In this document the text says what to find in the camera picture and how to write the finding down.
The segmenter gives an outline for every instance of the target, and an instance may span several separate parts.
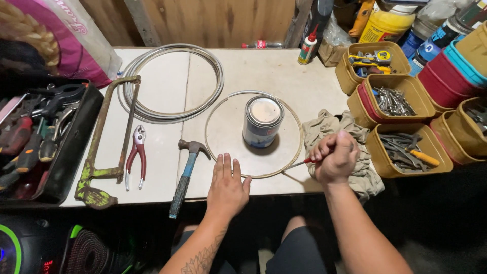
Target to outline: coca-cola bottle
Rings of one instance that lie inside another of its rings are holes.
[[[269,42],[266,40],[257,40],[252,44],[242,43],[243,49],[282,49],[284,46],[282,42]]]

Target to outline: rag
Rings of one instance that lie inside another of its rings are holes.
[[[309,151],[325,136],[346,130],[357,140],[360,149],[360,157],[357,160],[354,171],[348,177],[350,188],[358,196],[358,200],[363,205],[371,196],[375,196],[384,190],[384,183],[380,176],[370,168],[370,154],[365,148],[365,141],[369,130],[355,124],[355,119],[346,110],[341,115],[333,116],[326,109],[318,113],[318,118],[302,124],[304,131],[304,147],[306,148],[306,158]],[[315,164],[308,163],[308,171],[311,177],[315,177]]]

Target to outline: blue hammer handle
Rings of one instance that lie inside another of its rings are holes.
[[[194,162],[196,161],[196,153],[189,153],[186,167],[184,168],[183,175],[179,179],[178,187],[172,198],[171,208],[169,209],[169,218],[175,219],[181,208],[181,204],[186,197],[187,187],[189,186],[189,180],[191,179],[191,172],[193,172]]]

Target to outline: wooden wall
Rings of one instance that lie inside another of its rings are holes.
[[[123,0],[79,0],[112,46],[144,46]]]
[[[143,46],[123,0],[80,0],[112,46]],[[284,41],[296,0],[141,0],[161,44]]]

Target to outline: metal ring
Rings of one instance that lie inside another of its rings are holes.
[[[301,148],[302,148],[302,144],[303,144],[303,140],[304,140],[303,129],[301,128],[301,122],[300,122],[300,119],[298,118],[298,115],[296,115],[296,113],[293,111],[293,109],[288,104],[286,104],[284,101],[282,101],[281,99],[279,99],[275,95],[272,95],[272,94],[267,93],[267,92],[264,92],[264,91],[259,91],[259,90],[241,90],[241,91],[237,91],[237,92],[234,92],[234,93],[230,93],[225,99],[223,99],[222,101],[220,101],[211,110],[211,112],[210,112],[210,114],[208,116],[208,119],[206,120],[206,124],[205,124],[205,145],[206,145],[206,148],[208,148],[208,151],[209,151],[211,157],[213,158],[213,160],[216,161],[217,160],[216,159],[216,156],[213,154],[213,152],[211,151],[210,146],[208,145],[208,134],[207,134],[207,130],[208,130],[208,123],[210,121],[210,118],[213,115],[213,113],[215,112],[215,110],[221,104],[223,104],[224,102],[228,101],[228,98],[233,97],[235,95],[246,94],[246,93],[255,93],[255,94],[260,94],[260,95],[266,95],[266,96],[272,97],[272,98],[276,99],[277,101],[279,101],[279,103],[281,103],[283,106],[285,106],[291,112],[291,114],[293,115],[294,119],[296,120],[296,123],[298,124],[298,128],[300,130],[300,143],[299,143],[299,148],[298,148],[298,151],[296,152],[296,155],[294,155],[293,159],[291,160],[291,162],[289,162],[287,165],[285,165],[283,168],[279,169],[278,171],[275,171],[275,172],[272,172],[272,173],[267,173],[267,174],[263,174],[263,175],[256,175],[256,176],[242,174],[242,177],[252,176],[253,179],[262,179],[262,178],[272,177],[274,175],[277,175],[277,174],[281,173],[286,168],[290,167],[296,161],[296,159],[298,159],[298,157],[299,157],[299,155],[301,153]]]
[[[206,99],[206,101],[203,102],[200,106],[188,111],[178,112],[178,113],[162,113],[162,112],[153,111],[147,108],[146,106],[144,106],[143,104],[141,104],[139,101],[137,101],[135,103],[135,117],[138,120],[148,122],[148,123],[153,123],[153,124],[173,124],[173,123],[186,121],[193,117],[198,116],[200,113],[208,109],[210,105],[213,104],[218,98],[218,96],[220,96],[220,94],[222,93],[223,85],[225,83],[225,75],[223,72],[222,64],[216,58],[216,56],[214,56],[208,50],[191,44],[180,44],[180,43],[169,44],[148,51],[142,54],[141,56],[137,57],[136,59],[134,59],[132,62],[130,62],[130,64],[127,66],[127,68],[123,73],[123,77],[137,75],[147,62],[160,55],[171,53],[171,52],[181,52],[181,51],[194,53],[200,56],[201,58],[205,59],[210,64],[210,66],[215,71],[215,76],[217,80],[215,90],[213,91],[211,96],[208,99]],[[123,84],[122,89],[123,89],[122,94],[125,99],[125,103],[127,105],[130,105],[133,100],[133,84],[125,83]],[[117,87],[117,94],[118,94],[118,100],[120,101],[120,104],[125,109],[125,111],[129,112],[128,107],[125,106],[125,104],[122,101],[120,87]]]

